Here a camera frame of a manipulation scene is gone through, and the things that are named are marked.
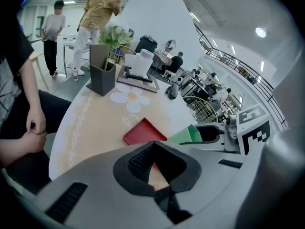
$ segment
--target black pants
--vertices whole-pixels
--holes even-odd
[[[40,90],[39,97],[46,117],[46,131],[48,134],[55,133],[71,103]],[[24,93],[21,93],[2,125],[0,139],[19,139],[26,133],[29,109],[29,103]],[[49,157],[44,151],[21,157],[6,167],[6,171],[13,180],[33,194],[37,194],[50,182]]]
[[[51,40],[43,42],[43,52],[50,75],[53,75],[56,71],[57,42]]]

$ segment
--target gray t-shirt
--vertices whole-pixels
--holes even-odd
[[[63,14],[50,14],[43,22],[42,29],[45,29],[45,41],[53,40],[56,33],[66,26],[66,17]]]

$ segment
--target round mirror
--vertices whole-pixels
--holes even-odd
[[[166,52],[173,52],[176,48],[176,40],[169,40],[165,45]]]

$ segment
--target beige table surface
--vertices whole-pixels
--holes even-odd
[[[88,89],[89,82],[73,100],[55,136],[49,164],[52,180],[86,158],[127,146],[123,135],[144,117],[166,137],[197,124],[180,94],[175,100],[165,95],[169,85],[164,82],[158,81],[157,94],[116,83],[104,97]],[[160,179],[159,174],[152,177]]]

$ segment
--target person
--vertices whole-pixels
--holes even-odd
[[[57,37],[65,28],[66,17],[62,14],[64,6],[63,0],[58,0],[54,4],[54,14],[50,14],[43,22],[41,29],[41,40],[43,41],[43,52],[52,78],[56,78]]]
[[[219,103],[221,104],[223,101],[225,101],[228,96],[229,93],[231,92],[231,89],[222,89],[220,91],[218,91],[214,96],[213,96],[213,103]]]
[[[198,80],[200,75],[200,71],[195,71],[193,74],[194,79]]]
[[[49,158],[43,151],[47,133],[57,132],[70,102],[38,91],[29,56],[31,44],[16,17],[0,44],[0,165],[33,194],[50,182]]]
[[[196,69],[192,69],[192,71],[186,71],[188,72],[190,75],[193,75],[196,72]]]
[[[122,0],[87,0],[73,52],[73,67],[77,69],[78,75],[85,74],[81,70],[81,58],[88,39],[91,36],[92,44],[97,43],[98,30],[109,22],[112,13],[117,16],[121,12],[121,5]]]
[[[164,75],[165,70],[170,72],[176,73],[178,69],[183,65],[183,52],[179,52],[177,56],[172,57],[172,63],[170,66],[166,67],[165,65],[162,66],[162,75]]]
[[[209,85],[211,83],[213,83],[213,78],[216,76],[216,73],[213,72],[212,74],[209,74],[206,79],[204,80],[204,85]]]

